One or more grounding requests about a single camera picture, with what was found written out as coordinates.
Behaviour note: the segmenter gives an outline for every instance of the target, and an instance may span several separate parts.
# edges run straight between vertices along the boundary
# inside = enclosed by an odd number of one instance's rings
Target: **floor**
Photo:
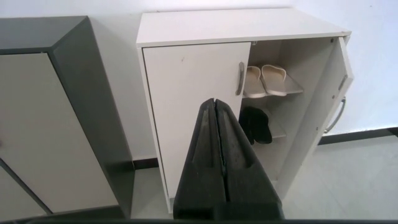
[[[398,138],[318,146],[283,201],[285,217],[398,220]],[[136,171],[131,218],[172,218],[159,168]]]

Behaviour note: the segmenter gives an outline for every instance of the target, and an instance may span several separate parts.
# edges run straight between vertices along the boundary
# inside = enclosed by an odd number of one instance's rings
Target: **black shoe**
[[[243,108],[243,110],[241,111],[241,114],[239,115],[239,124],[241,125],[250,144],[253,145],[254,138],[251,134],[250,118],[251,118],[251,110],[247,109],[247,108]]]
[[[239,123],[250,144],[253,145],[254,140],[260,144],[272,142],[271,131],[268,128],[268,116],[263,110],[252,106],[245,107],[239,116]]]

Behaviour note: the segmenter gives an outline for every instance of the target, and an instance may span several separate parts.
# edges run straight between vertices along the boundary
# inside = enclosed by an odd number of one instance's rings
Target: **white wall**
[[[397,126],[398,1],[0,0],[0,17],[90,16],[133,159],[144,159],[156,154],[135,46],[141,13],[286,6],[353,31],[348,53],[356,79],[331,134]]]

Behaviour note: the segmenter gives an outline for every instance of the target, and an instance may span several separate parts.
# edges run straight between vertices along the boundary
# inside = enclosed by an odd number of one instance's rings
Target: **cabinet door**
[[[344,39],[337,37],[336,40],[279,175],[276,191],[281,198],[285,197],[306,157],[316,148],[354,79]]]
[[[244,63],[245,75],[250,46],[243,42],[143,50],[169,198],[177,192],[200,105],[217,98],[239,116],[239,63]]]
[[[47,54],[0,55],[0,141],[52,212],[117,204]]]
[[[45,214],[44,210],[0,166],[0,222]]]

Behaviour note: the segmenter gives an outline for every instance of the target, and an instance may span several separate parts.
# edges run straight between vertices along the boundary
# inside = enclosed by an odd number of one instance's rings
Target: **cabinet handle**
[[[343,112],[344,112],[344,108],[346,107],[346,101],[347,101],[347,99],[346,99],[346,97],[344,96],[343,99],[341,100],[342,105],[341,105],[340,111],[338,112],[338,115],[337,115],[336,119],[329,125],[329,127],[327,127],[327,128],[323,131],[324,134],[326,134],[326,133],[328,133],[330,130],[332,130],[333,127],[337,124],[338,120],[340,119],[341,115],[342,115]]]
[[[238,96],[242,93],[243,80],[244,80],[244,63],[240,62],[239,63],[239,85],[238,85],[238,90],[236,90],[236,92],[235,92],[235,94]]]

